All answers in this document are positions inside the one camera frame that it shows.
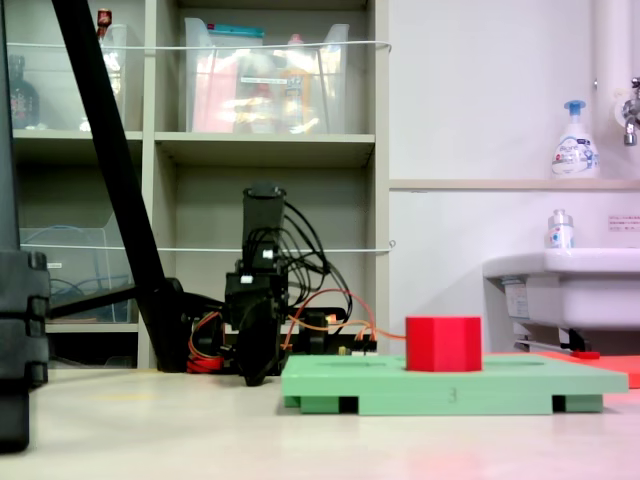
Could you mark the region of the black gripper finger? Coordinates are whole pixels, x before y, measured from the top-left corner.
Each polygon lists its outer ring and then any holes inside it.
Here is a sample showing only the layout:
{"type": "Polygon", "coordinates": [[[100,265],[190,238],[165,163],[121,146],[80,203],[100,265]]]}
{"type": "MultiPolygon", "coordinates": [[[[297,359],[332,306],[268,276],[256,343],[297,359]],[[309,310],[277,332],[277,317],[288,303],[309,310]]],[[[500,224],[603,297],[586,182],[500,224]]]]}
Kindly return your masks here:
{"type": "Polygon", "coordinates": [[[251,304],[245,309],[238,326],[236,339],[236,364],[238,372],[244,378],[247,386],[260,384],[259,371],[253,357],[255,345],[253,326],[257,307],[257,304],[251,304]]]}
{"type": "Polygon", "coordinates": [[[267,375],[280,357],[280,320],[272,300],[260,304],[257,330],[258,374],[267,375]]]}

